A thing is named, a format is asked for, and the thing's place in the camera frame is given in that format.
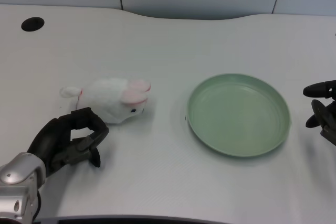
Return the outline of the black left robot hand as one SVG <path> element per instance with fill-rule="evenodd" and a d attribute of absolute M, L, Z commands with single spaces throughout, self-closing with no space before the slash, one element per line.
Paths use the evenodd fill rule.
<path fill-rule="evenodd" d="M 97 146 L 108 133 L 109 128 L 91 108 L 75 110 L 49 121 L 34 138 L 27 152 L 44 162 L 47 177 L 66 165 L 86 160 L 100 167 Z"/>

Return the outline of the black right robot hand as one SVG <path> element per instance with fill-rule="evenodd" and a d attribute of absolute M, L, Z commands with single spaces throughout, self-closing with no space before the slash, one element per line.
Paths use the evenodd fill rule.
<path fill-rule="evenodd" d="M 321 136 L 335 145 L 335 80 L 309 85 L 303 89 L 303 95 L 313 98 L 313 115 L 306 121 L 306 127 L 320 126 Z M 316 98 L 331 98 L 333 101 L 325 106 Z"/>

